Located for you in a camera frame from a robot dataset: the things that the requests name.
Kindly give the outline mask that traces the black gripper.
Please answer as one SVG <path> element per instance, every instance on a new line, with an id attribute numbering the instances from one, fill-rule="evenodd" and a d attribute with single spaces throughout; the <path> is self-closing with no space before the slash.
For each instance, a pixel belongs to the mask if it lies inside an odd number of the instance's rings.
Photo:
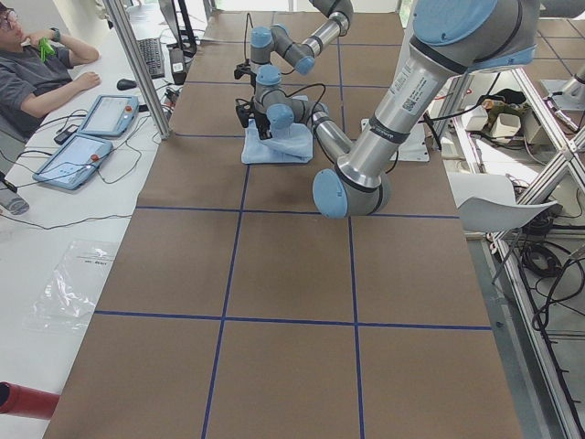
<path id="1" fill-rule="evenodd" d="M 254 115 L 255 125 L 261 140 L 268 140 L 272 138 L 271 122 L 265 113 L 256 112 Z"/>

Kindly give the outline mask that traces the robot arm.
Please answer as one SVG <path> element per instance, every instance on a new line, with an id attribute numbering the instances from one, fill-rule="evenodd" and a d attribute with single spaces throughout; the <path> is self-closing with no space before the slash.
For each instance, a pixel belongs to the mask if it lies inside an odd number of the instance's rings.
<path id="1" fill-rule="evenodd" d="M 275 53 L 294 71 L 307 75 L 324 49 L 348 33 L 354 15 L 351 1 L 311 1 L 311 5 L 324 15 L 325 21 L 303 40 L 294 39 L 289 29 L 280 23 L 252 29 L 246 63 L 252 72 L 270 65 Z"/>
<path id="2" fill-rule="evenodd" d="M 409 58 L 356 141 L 351 141 L 318 102 L 286 95 L 271 64 L 280 55 L 305 75 L 317 56 L 347 34 L 349 1 L 315 1 L 326 22 L 304 42 L 281 25 L 251 33 L 250 63 L 256 76 L 251 111 L 262 137 L 291 123 L 311 128 L 334 168 L 314 178 L 314 204 L 331 219 L 366 216 L 384 208 L 390 187 L 386 169 L 445 82 L 476 70 L 504 70 L 530 63 L 536 50 L 538 1 L 419 1 L 413 11 Z"/>

